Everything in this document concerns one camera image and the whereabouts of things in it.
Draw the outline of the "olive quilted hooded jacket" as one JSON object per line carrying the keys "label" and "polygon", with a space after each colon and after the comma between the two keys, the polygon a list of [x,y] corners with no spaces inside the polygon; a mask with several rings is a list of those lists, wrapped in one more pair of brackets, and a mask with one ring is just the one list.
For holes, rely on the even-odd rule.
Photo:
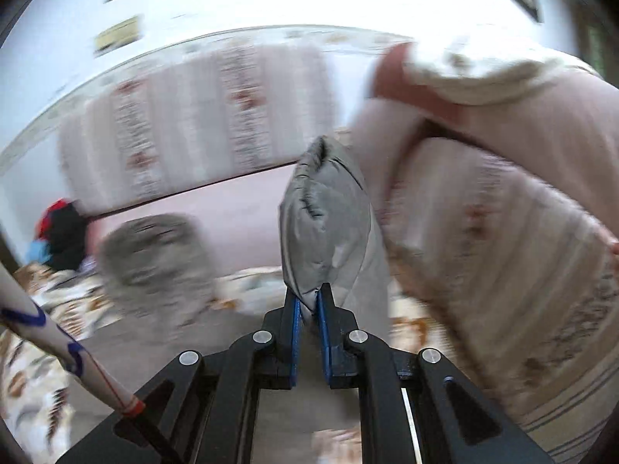
{"label": "olive quilted hooded jacket", "polygon": [[102,242],[97,261],[118,322],[87,340],[88,349],[125,384],[140,387],[181,351],[216,353],[254,330],[283,302],[300,297],[300,384],[265,394],[255,444],[258,463],[311,463],[321,423],[351,423],[352,396],[331,395],[319,381],[316,291],[330,284],[339,306],[380,337],[389,333],[389,271],[381,232],[358,166],[332,138],[317,138],[301,156],[279,208],[282,264],[264,262],[249,220],[231,227],[240,243],[234,270],[221,279],[196,221],[159,214],[123,223]]}

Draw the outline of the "pile of dark clothes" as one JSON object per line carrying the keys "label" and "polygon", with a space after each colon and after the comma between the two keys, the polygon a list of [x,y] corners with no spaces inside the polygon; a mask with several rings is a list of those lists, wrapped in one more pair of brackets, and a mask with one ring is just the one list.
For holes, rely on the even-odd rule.
{"label": "pile of dark clothes", "polygon": [[88,226],[75,202],[56,200],[36,225],[26,261],[54,271],[79,270],[88,256]]}

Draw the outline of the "pink quilted sofa cushion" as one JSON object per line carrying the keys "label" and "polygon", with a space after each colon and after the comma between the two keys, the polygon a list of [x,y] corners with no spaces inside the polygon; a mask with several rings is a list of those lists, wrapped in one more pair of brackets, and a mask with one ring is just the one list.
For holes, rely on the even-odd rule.
{"label": "pink quilted sofa cushion", "polygon": [[279,266],[279,204],[294,167],[284,165],[192,189],[101,217],[88,227],[87,246],[95,254],[122,224],[160,214],[188,216],[208,248],[217,275]]}

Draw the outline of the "striped floral side cushion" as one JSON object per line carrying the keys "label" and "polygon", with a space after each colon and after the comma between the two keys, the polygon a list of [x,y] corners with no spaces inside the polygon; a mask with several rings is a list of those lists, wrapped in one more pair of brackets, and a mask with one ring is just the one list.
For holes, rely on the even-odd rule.
{"label": "striped floral side cushion", "polygon": [[618,402],[616,238],[518,165],[443,138],[403,164],[383,229],[458,366],[555,462],[582,460]]}

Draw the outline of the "striped floral back cushion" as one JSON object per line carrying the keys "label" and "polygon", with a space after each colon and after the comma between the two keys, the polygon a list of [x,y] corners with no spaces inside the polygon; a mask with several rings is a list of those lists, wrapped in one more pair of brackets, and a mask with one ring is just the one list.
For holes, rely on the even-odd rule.
{"label": "striped floral back cushion", "polygon": [[315,45],[244,45],[157,65],[60,125],[71,194],[88,216],[295,161],[336,127]]}

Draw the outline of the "small wall plaque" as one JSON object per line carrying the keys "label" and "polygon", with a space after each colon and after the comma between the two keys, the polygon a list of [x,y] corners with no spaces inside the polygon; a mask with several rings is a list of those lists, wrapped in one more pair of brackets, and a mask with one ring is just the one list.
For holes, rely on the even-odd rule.
{"label": "small wall plaque", "polygon": [[140,16],[133,16],[101,31],[94,39],[94,54],[103,56],[105,53],[140,40],[142,38],[140,21],[142,21]]}

